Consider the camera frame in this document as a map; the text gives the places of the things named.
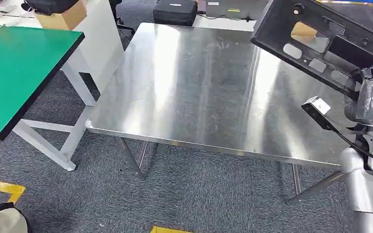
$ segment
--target green table top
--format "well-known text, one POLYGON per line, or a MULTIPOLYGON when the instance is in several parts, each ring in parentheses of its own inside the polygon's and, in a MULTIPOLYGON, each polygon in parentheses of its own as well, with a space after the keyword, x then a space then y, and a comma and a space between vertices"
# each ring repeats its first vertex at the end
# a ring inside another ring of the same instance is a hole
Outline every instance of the green table top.
POLYGON ((83 38, 81 32, 0 28, 0 140, 15 127, 83 38))

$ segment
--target yellow floor marking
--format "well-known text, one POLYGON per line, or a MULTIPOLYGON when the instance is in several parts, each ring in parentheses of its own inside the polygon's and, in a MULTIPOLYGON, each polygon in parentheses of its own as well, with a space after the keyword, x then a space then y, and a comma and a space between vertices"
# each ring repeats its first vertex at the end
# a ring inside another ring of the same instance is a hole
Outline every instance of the yellow floor marking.
POLYGON ((183 232, 179 230, 172 230, 168 228, 154 226, 152 227, 151 233, 192 233, 192 232, 183 232))
POLYGON ((20 195, 22 195, 23 191, 25 191, 24 186, 0 182, 0 192, 11 194, 8 202, 15 203, 19 199, 20 195))

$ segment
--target floor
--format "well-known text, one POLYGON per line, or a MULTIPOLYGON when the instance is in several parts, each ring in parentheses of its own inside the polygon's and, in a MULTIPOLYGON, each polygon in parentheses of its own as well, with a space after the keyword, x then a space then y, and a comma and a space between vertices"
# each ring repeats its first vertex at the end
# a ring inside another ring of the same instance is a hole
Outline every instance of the floor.
MULTIPOLYGON (((154 5, 155 0, 124 0, 117 11, 127 25, 137 27, 152 21, 154 5)), ((366 22, 373 24, 373 18, 366 22)), ((129 42, 124 35, 122 41, 129 42)), ((93 84, 89 86, 98 96, 93 84)), ((73 124, 83 108, 59 72, 25 118, 73 124)), ((38 131, 59 149, 67 137, 38 131)), ((140 141, 128 144, 139 154, 140 141)), ((72 161, 78 167, 67 172, 13 133, 0 142, 0 181, 26 187, 16 207, 34 232, 146 233, 153 225, 196 233, 352 232, 343 183, 309 201, 286 204, 294 193, 289 164, 169 145, 155 150, 151 145, 142 168, 146 179, 141 181, 114 137, 88 131, 72 161)), ((313 167, 299 170, 302 188, 331 173, 313 167)), ((7 199, 0 193, 0 202, 7 199)))

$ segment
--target black bracket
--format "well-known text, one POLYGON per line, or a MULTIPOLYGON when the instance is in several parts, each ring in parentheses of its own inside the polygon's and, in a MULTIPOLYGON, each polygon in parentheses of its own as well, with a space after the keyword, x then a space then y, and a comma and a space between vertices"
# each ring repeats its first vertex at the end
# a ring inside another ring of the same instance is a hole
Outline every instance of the black bracket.
POLYGON ((271 0, 254 29, 252 43, 351 99, 358 99, 356 91, 332 77, 334 70, 346 76, 351 76, 351 70, 324 57, 331 52, 357 68, 373 66, 373 31, 314 0, 271 0), (316 51, 291 37, 297 22, 302 22, 328 38, 323 51, 316 51), (295 58, 285 53, 286 44, 301 50, 302 55, 295 58), (311 67, 313 59, 325 63, 325 68, 317 70, 311 67))

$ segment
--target table edge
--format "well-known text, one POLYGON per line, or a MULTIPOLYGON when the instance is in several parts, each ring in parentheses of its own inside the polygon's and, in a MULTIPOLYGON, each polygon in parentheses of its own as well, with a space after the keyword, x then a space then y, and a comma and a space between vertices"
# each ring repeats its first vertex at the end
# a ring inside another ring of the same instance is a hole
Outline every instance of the table edge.
POLYGON ((232 154, 232 155, 238 155, 238 156, 249 156, 249 157, 254 157, 254 158, 258 158, 258 159, 266 159, 266 160, 271 160, 271 161, 277 161, 277 162, 281 162, 281 163, 298 164, 298 165, 313 166, 313 167, 322 167, 322 168, 333 169, 333 170, 339 170, 340 169, 339 164, 324 163, 324 162, 317 162, 317 161, 311 161, 311 160, 302 160, 302 159, 296 159, 296 158, 291 158, 291 157, 286 157, 286 156, 281 156, 281 155, 263 154, 263 153, 253 152, 253 151, 223 148, 223 147, 204 145, 204 144, 198 144, 198 143, 193 143, 193 142, 184 142, 184 141, 170 140, 170 139, 164 139, 164 138, 156 138, 156 137, 150 137, 150 136, 142 136, 142 135, 136 135, 136 134, 123 133, 123 132, 109 131, 109 130, 99 129, 99 128, 95 128, 91 125, 88 125, 88 121, 87 121, 86 128, 91 133, 98 133, 98 134, 124 137, 124 138, 130 138, 130 139, 141 140, 141 141, 149 141, 149 142, 155 142, 155 143, 161 143, 161 144, 168 144, 168 145, 172 145, 172 146, 195 148, 195 149, 199 149, 199 150, 209 150, 209 151, 225 153, 225 154, 232 154))
POLYGON ((59 59, 58 63, 52 68, 52 70, 46 75, 44 80, 39 84, 39 86, 35 89, 35 91, 28 97, 25 103, 21 106, 21 108, 15 113, 15 115, 8 121, 8 123, 3 127, 0 132, 0 140, 3 141, 12 131, 12 129, 17 125, 17 123, 22 119, 23 115, 28 111, 28 109, 32 106, 38 96, 42 93, 42 91, 48 86, 49 82, 55 76, 56 72, 58 72, 62 66, 67 62, 69 57, 75 52, 81 42, 84 40, 85 35, 83 32, 79 35, 79 37, 73 42, 73 44, 69 47, 67 52, 59 59))

